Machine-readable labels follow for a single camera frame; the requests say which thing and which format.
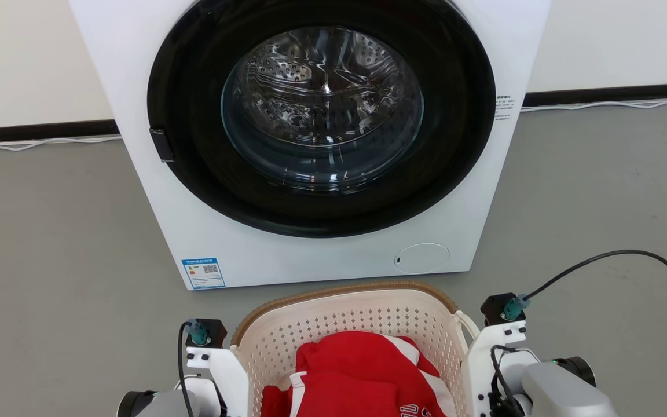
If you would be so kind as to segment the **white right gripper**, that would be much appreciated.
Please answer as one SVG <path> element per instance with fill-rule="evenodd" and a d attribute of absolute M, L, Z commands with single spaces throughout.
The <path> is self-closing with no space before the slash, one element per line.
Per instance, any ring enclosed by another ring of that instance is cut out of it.
<path fill-rule="evenodd" d="M 515 344 L 526 340 L 526 322 L 518 320 L 508 324 L 490 325 L 480 331 L 473 320 L 461 322 L 472 337 L 469 350 L 463 359 L 461 367 L 461 380 L 468 415 L 489 416 L 490 400 L 489 394 L 493 391 L 493 380 L 497 379 L 493 367 L 493 359 L 498 362 L 509 390 L 519 402 L 521 415 L 529 415 L 532 410 L 532 402 L 529 395 L 522 387 L 522 377 L 526 368 L 540 359 L 532 351 L 526 348 L 516 348 L 514 352 L 497 348 L 492 353 L 494 345 L 513 348 Z"/>

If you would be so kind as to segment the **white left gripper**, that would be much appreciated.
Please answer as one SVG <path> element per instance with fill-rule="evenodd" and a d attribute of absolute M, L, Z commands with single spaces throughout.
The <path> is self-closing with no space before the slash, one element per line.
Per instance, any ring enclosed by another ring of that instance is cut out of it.
<path fill-rule="evenodd" d="M 188 368 L 201 370 L 201 377 L 185 378 L 193 415 L 251 415 L 251 382 L 230 349 L 187 346 L 185 358 Z"/>

